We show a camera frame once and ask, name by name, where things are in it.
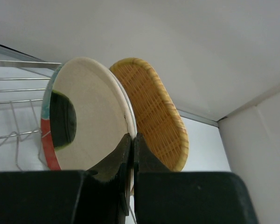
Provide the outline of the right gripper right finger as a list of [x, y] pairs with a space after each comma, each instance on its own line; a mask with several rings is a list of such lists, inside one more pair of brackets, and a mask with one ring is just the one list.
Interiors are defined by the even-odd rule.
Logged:
[[166, 173], [170, 172], [168, 169], [155, 155], [152, 153], [148, 147], [144, 135], [137, 133], [134, 140], [134, 159], [133, 168], [134, 172], [138, 173]]

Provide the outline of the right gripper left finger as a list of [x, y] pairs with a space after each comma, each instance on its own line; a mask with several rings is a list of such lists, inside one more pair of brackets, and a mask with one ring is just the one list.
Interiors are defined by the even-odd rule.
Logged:
[[126, 133], [104, 159], [87, 170], [90, 175], [90, 192], [95, 202], [119, 202], [125, 216], [129, 215], [131, 191], [131, 136]]

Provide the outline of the orange woven square plate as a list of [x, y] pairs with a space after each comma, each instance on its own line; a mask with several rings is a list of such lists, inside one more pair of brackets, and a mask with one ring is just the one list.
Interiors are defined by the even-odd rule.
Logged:
[[119, 60], [110, 71], [124, 87], [149, 149], [169, 170], [181, 171], [189, 154], [188, 134], [157, 72], [139, 58]]

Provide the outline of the cream bowl with black marks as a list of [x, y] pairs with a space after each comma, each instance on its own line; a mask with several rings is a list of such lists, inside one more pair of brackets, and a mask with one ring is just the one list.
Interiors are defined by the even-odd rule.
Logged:
[[62, 64], [53, 83], [49, 120], [61, 170], [88, 170], [128, 133], [137, 133], [131, 103], [111, 71], [76, 57]]

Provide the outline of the red and teal plate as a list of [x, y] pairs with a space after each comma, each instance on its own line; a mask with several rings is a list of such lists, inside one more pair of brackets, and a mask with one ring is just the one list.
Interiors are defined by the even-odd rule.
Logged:
[[50, 109], [50, 98], [51, 98], [53, 83], [62, 66], [63, 65], [57, 67], [57, 69], [54, 71], [52, 77], [50, 78], [47, 84], [43, 96], [42, 109], [41, 109], [41, 132], [42, 132], [41, 141], [42, 141], [42, 147], [47, 162], [47, 166], [50, 170], [61, 170], [53, 146], [53, 140], [52, 140], [51, 129], [50, 129], [50, 120], [49, 120], [49, 109]]

